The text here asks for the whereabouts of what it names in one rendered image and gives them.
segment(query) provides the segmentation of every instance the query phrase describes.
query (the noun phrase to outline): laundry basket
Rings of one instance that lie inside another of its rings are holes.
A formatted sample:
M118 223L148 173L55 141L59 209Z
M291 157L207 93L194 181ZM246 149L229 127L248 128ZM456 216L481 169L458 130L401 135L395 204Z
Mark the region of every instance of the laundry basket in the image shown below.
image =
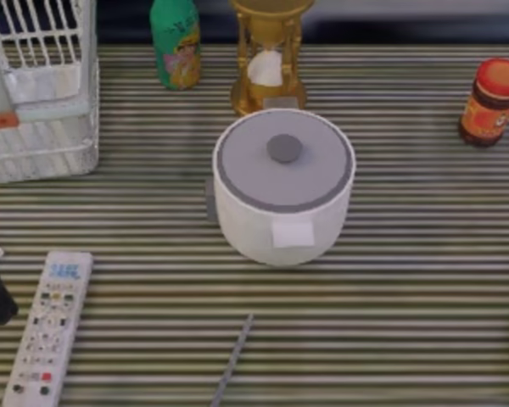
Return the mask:
M96 0L0 0L0 183L98 164Z

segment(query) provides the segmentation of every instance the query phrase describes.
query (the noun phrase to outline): gray lid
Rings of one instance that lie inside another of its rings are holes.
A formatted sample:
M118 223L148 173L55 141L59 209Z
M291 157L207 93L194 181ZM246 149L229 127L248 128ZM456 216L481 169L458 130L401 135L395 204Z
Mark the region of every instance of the gray lid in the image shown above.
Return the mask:
M353 152L344 136L300 110L267 110L229 129L217 152L227 188L256 208L294 213L317 208L347 186Z

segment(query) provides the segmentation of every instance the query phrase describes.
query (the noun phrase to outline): cooking pot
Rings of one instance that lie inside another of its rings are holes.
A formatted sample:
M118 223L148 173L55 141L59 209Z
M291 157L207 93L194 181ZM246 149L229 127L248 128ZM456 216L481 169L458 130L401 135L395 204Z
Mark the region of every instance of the cooking pot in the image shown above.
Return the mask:
M338 239L355 169L349 139L328 120L297 109L262 110L217 141L209 211L242 255L299 265Z

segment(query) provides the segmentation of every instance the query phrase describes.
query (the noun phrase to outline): orange sticker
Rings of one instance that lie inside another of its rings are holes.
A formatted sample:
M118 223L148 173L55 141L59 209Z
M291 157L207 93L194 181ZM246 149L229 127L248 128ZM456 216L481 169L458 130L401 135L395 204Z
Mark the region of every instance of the orange sticker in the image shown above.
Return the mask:
M509 109L490 110L481 106L473 96L470 96L461 124L472 136L490 140L503 134L508 120Z

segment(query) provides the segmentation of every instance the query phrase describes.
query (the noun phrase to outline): sand timer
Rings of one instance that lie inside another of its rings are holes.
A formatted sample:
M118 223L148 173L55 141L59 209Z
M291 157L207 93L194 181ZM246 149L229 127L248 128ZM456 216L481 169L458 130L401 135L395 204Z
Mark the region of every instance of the sand timer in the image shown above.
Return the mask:
M299 108L305 107L298 77L300 19L314 1L230 0L239 25L239 78L231 100L240 115L263 109L272 98L297 98Z

